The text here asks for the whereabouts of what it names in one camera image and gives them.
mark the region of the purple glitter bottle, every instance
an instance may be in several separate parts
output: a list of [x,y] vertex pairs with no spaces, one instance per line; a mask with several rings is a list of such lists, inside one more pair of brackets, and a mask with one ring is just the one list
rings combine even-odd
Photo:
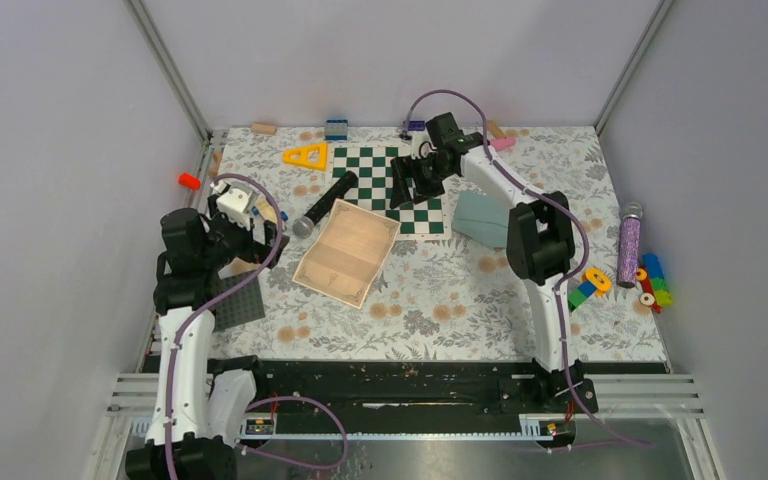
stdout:
[[620,223],[620,254],[617,259],[617,285],[632,288],[637,281],[637,253],[640,249],[640,220],[643,207],[631,202],[623,208]]

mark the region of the teal cloth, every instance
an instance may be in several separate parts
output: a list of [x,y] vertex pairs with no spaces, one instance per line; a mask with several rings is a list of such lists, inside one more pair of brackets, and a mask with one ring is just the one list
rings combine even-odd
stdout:
[[462,192],[452,228],[491,248],[508,244],[508,212],[487,195]]

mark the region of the green and white checkered board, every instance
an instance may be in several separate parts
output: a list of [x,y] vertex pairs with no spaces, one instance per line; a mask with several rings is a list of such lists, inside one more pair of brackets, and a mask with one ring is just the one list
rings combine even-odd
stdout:
[[452,236],[452,215],[448,195],[441,195],[419,205],[407,204],[390,210],[393,173],[390,160],[410,155],[409,146],[365,147],[335,146],[331,155],[331,183],[347,170],[358,176],[358,186],[349,190],[345,200],[402,222],[396,240],[448,240]]

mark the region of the flower pattern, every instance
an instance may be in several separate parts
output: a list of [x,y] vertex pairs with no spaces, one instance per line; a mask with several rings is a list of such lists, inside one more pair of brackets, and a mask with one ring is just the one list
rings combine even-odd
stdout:
[[[529,182],[566,194],[589,231],[590,266],[611,276],[617,262],[619,207],[593,128],[508,131],[518,133],[517,143],[500,153],[502,159]],[[234,128],[220,172],[261,182],[292,222],[330,185],[324,172],[284,165],[282,152],[321,138],[321,129],[279,128],[277,135],[266,136]],[[395,128],[350,128],[349,141],[400,142]],[[453,204],[460,192],[479,191],[457,177],[446,181],[446,190]],[[266,318],[215,333],[213,356],[527,360],[533,355],[528,297],[522,281],[508,268],[504,251],[457,232],[446,241],[398,241],[364,308],[358,310],[292,282],[317,232],[307,239],[290,233],[280,263],[259,278]],[[573,264],[581,253],[576,235]],[[577,286],[578,281],[571,281],[570,291]],[[614,286],[573,313],[572,342],[583,360],[666,359],[655,319],[637,301],[640,293],[639,288]]]

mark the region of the white wall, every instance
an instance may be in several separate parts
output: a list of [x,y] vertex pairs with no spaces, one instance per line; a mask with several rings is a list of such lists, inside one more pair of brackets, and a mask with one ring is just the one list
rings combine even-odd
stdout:
[[603,135],[729,479],[768,478],[768,1],[679,1]]
[[123,2],[0,2],[0,479],[75,479],[199,141]]
[[[434,88],[504,124],[591,125],[658,0],[147,0],[208,124],[395,125]],[[459,100],[428,101],[425,118]]]

